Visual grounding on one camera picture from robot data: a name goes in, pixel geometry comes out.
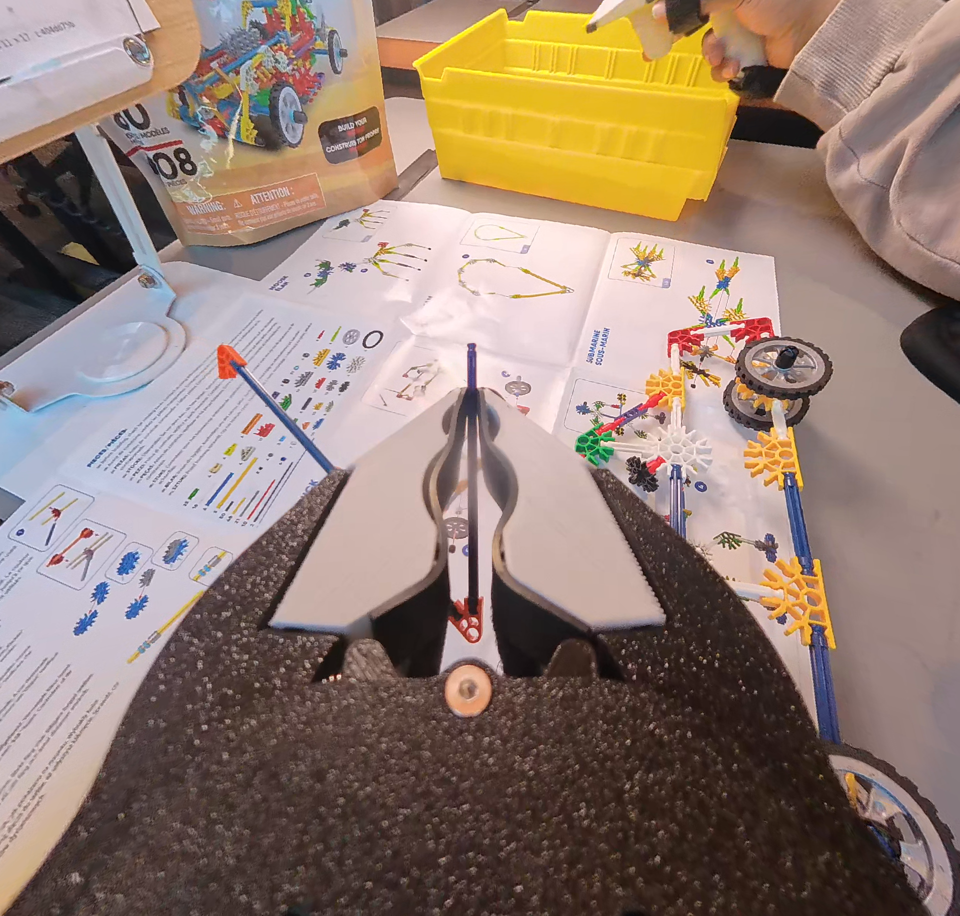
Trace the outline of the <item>white paper on clipboard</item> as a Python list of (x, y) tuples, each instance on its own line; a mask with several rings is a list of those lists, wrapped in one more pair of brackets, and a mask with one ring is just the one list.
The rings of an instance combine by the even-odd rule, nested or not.
[(6, 141), (147, 84), (146, 0), (1, 0), (1, 135)]

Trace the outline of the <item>yellow plastic bin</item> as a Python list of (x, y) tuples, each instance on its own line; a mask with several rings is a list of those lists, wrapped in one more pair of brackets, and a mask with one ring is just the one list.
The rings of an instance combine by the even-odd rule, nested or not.
[(703, 31), (646, 61), (624, 19), (497, 10), (414, 62), (443, 178), (665, 221), (705, 201), (739, 97)]

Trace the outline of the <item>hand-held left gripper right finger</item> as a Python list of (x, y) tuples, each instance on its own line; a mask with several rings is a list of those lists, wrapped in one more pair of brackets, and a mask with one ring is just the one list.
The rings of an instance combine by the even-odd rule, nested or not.
[(660, 628), (666, 613), (590, 465), (494, 392), (479, 393), (490, 613), (505, 674), (542, 674), (570, 639)]

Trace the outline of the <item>black rounded object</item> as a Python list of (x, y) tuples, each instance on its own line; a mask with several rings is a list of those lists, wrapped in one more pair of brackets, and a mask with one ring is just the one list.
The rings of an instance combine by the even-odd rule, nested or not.
[(959, 302), (952, 300), (919, 315), (903, 329), (899, 346), (913, 367), (959, 403)]

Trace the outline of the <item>wooden clipboard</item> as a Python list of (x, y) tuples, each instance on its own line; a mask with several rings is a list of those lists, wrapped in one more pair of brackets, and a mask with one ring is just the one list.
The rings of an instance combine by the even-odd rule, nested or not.
[(159, 23), (146, 34), (153, 70), (150, 81), (54, 122), (2, 139), (2, 162), (25, 155), (76, 130), (92, 125), (149, 96), (174, 87), (193, 70), (200, 52), (199, 23), (191, 0), (146, 0)]

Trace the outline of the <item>blue toy rod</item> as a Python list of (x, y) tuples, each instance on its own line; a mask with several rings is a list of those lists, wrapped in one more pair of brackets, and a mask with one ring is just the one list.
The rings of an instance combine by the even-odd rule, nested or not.
[(246, 368), (244, 363), (241, 363), (241, 361), (238, 359), (229, 359), (227, 365), (234, 377), (239, 377), (246, 382), (248, 387), (253, 391), (254, 394), (258, 396), (261, 402), (263, 402), (270, 408), (271, 411), (273, 411), (282, 427), (294, 437), (296, 442), (299, 442), (306, 454), (308, 454), (318, 464), (318, 466), (320, 466), (327, 474), (338, 470), (338, 467), (330, 461), (330, 459), (318, 448), (314, 442), (312, 442), (306, 433), (298, 427), (294, 420), (288, 416), (286, 411), (282, 409), (282, 406), (280, 406), (280, 404), (272, 396), (270, 396), (270, 394), (268, 394), (266, 389)]
[(467, 503), (467, 597), (466, 610), (471, 617), (479, 609), (479, 487), (478, 487), (478, 386), (476, 345), (466, 347), (466, 395), (464, 434), (466, 443)]

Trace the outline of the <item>white instruction sheet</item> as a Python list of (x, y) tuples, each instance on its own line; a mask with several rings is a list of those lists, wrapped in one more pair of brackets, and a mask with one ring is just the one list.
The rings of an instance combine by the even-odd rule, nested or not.
[(217, 346), (339, 466), (462, 387), (469, 343), (480, 385), (571, 448), (557, 422), (615, 234), (696, 245), (376, 202), (261, 282), (170, 264), (187, 343), (149, 384), (2, 411), (3, 910), (180, 621), (324, 477), (242, 380), (218, 378)]

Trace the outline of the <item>toy packaging bag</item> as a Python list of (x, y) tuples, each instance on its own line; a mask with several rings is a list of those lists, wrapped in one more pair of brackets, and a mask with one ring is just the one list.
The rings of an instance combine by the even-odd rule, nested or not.
[(198, 61), (102, 130), (185, 247), (246, 246), (398, 183), (373, 0), (191, 0)]

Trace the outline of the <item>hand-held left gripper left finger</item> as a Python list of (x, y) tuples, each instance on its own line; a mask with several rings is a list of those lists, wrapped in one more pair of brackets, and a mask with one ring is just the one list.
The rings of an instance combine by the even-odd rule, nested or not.
[(460, 478), (466, 389), (360, 457), (270, 620), (377, 640), (403, 674), (437, 674), (449, 627), (445, 509)]

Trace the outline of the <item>colourful construction toy model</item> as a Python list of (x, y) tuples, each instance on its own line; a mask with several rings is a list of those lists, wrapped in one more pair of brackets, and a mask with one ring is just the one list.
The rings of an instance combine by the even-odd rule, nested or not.
[(781, 331), (774, 260), (616, 233), (557, 433), (725, 576), (773, 643), (846, 798), (929, 914), (958, 914), (958, 850), (915, 784), (842, 740), (796, 429), (834, 366)]

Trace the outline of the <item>person's right forearm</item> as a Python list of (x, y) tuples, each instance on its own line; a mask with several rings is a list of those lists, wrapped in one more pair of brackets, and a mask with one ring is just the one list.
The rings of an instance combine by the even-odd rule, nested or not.
[(957, 300), (958, 0), (841, 0), (774, 101), (822, 130), (827, 185), (870, 249)]

